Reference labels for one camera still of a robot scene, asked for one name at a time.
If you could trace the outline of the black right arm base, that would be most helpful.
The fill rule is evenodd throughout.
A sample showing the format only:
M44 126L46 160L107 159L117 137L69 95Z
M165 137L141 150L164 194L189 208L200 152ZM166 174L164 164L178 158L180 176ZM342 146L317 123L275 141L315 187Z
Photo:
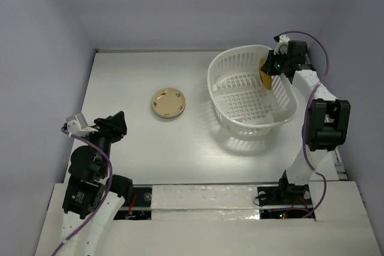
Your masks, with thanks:
M311 197L303 194L282 194L277 186L260 186L253 204L259 208L260 219L300 219L314 218Z

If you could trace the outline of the lime green plate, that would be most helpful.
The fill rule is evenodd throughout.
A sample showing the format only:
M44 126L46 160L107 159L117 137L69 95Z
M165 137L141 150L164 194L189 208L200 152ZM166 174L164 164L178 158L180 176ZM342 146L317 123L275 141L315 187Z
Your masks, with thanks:
M186 105L174 106L174 105L157 105L152 107L155 114L164 119L173 119L181 115Z

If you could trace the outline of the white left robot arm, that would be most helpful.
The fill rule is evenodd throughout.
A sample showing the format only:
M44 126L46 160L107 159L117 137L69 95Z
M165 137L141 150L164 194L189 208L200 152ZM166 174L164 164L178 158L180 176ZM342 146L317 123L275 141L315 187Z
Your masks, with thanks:
M127 134L124 112L97 118L92 125L78 113L61 131L83 144L71 153L62 203L60 243L53 255L99 255L117 211L131 202L133 181L113 173L112 144Z

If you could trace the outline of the beige speckled plate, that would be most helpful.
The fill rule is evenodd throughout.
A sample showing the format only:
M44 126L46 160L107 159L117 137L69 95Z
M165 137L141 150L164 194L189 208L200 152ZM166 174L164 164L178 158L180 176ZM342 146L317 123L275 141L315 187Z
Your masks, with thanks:
M182 106L186 105L186 98L179 89L163 88L156 92L151 101L152 107L158 104Z

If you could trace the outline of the mustard yellow plate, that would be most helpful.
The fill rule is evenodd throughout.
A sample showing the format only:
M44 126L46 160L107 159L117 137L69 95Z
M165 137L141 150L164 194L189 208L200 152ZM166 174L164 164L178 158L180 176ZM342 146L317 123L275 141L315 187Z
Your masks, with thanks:
M262 67L265 65L265 63L265 58L262 58L259 62L259 76L264 87L270 91L272 89L272 77L262 71Z

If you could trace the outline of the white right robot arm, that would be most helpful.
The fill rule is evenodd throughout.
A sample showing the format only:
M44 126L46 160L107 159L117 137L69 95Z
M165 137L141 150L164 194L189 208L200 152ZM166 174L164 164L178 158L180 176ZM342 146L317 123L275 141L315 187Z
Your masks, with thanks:
M322 84L316 69L307 62L307 43L287 35L274 38L277 45L260 65L262 83L273 76L284 76L304 97L307 104L302 125L302 147L293 164L283 172L276 186L260 187L258 205L293 205L309 192L309 182L317 174L322 159L344 144L351 105L339 100Z

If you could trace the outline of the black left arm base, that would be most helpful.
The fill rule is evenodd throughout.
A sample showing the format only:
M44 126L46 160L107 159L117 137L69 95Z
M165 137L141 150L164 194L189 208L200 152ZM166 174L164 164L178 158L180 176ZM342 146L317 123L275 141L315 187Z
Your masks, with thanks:
M114 220L151 220L152 186L134 186L130 202L117 211Z

